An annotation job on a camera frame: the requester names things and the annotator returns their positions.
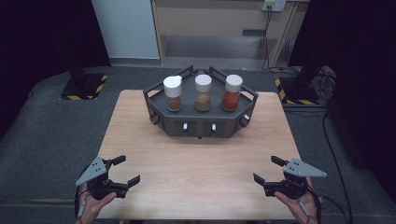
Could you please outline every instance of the black metal tray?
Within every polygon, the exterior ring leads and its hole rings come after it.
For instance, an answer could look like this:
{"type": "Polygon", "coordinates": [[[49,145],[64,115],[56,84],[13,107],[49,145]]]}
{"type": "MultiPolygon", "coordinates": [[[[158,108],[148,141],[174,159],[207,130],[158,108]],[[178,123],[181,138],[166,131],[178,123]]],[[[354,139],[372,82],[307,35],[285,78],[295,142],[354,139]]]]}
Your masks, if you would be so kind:
{"type": "Polygon", "coordinates": [[[247,86],[242,85],[238,107],[229,112],[221,108],[221,99],[225,92],[226,74],[218,69],[194,70],[189,66],[172,76],[182,77],[182,107],[178,111],[167,108],[167,97],[164,94],[163,80],[143,90],[148,114],[151,122],[171,136],[194,137],[231,137],[240,128],[247,127],[256,104],[258,94],[247,86]],[[197,95],[195,77],[207,74],[212,77],[211,108],[201,112],[195,109],[194,100],[197,95]],[[149,96],[151,91],[158,91],[149,96]]]}

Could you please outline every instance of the black equipment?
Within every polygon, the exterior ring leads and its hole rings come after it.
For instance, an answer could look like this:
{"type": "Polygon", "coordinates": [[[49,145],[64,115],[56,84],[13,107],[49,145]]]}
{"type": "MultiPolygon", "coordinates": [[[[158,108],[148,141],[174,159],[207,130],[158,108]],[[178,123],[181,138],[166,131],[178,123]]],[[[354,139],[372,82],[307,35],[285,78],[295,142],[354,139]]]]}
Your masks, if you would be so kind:
{"type": "Polygon", "coordinates": [[[283,175],[285,179],[280,182],[265,182],[263,178],[253,173],[256,183],[264,187],[265,196],[274,197],[274,193],[279,191],[291,199],[298,199],[305,195],[308,190],[306,178],[308,176],[325,177],[326,173],[297,159],[283,161],[279,157],[271,156],[271,162],[285,166],[283,175]]]}
{"type": "Polygon", "coordinates": [[[76,186],[87,183],[88,191],[96,200],[101,200],[111,192],[117,193],[117,198],[125,198],[129,188],[140,182],[140,175],[132,178],[127,184],[115,183],[108,178],[108,171],[111,165],[118,165],[126,161],[125,156],[119,156],[113,160],[103,160],[97,157],[87,168],[84,174],[77,181],[76,186]]]}

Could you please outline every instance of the electrical outlet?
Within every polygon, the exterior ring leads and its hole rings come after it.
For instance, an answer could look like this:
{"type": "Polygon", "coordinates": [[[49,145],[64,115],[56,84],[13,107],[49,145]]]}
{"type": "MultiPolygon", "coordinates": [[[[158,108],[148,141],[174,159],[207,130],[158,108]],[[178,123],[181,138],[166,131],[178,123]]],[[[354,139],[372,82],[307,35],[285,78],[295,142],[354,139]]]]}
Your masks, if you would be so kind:
{"type": "Polygon", "coordinates": [[[271,11],[280,12],[285,8],[286,0],[265,0],[262,5],[262,11],[271,11]]]}
{"type": "Polygon", "coordinates": [[[286,5],[286,0],[275,0],[273,11],[283,11],[285,5],[286,5]]]}
{"type": "Polygon", "coordinates": [[[270,8],[274,8],[276,0],[265,0],[262,4],[262,11],[269,11],[270,8]]]}

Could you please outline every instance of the human hand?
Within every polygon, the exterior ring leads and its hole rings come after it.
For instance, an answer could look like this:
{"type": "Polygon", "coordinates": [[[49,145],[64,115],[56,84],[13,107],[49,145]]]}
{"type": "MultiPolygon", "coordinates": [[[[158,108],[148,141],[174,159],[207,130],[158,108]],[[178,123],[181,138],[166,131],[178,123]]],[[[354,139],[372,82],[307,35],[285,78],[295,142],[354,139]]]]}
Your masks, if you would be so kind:
{"type": "Polygon", "coordinates": [[[79,188],[79,193],[81,194],[78,198],[79,206],[81,206],[85,201],[85,209],[82,213],[82,217],[78,217],[78,219],[76,220],[76,224],[93,223],[102,208],[108,203],[113,202],[113,200],[117,197],[117,193],[111,192],[107,194],[107,196],[102,200],[95,200],[88,191],[87,183],[83,184],[79,188]]]}
{"type": "MultiPolygon", "coordinates": [[[[308,185],[312,187],[311,178],[307,177],[308,185]]],[[[299,199],[290,199],[288,196],[281,192],[275,192],[274,196],[276,196],[283,204],[285,204],[291,213],[294,215],[296,220],[300,224],[317,224],[317,208],[315,206],[314,196],[307,192],[299,199]],[[306,214],[305,210],[302,208],[300,203],[306,208],[309,215],[306,214]]]]}

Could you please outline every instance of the wooden table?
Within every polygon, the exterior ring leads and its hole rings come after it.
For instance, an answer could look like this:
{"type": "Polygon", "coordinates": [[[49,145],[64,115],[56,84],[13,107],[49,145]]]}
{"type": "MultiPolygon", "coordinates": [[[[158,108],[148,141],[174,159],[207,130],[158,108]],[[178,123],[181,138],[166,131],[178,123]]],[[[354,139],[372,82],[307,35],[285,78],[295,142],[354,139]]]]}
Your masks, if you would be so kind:
{"type": "Polygon", "coordinates": [[[142,91],[123,91],[99,155],[126,161],[109,178],[126,183],[141,175],[125,199],[99,217],[118,219],[293,219],[274,197],[265,197],[253,173],[283,179],[271,156],[299,158],[277,94],[258,92],[249,125],[231,138],[170,137],[149,121],[142,91]]]}

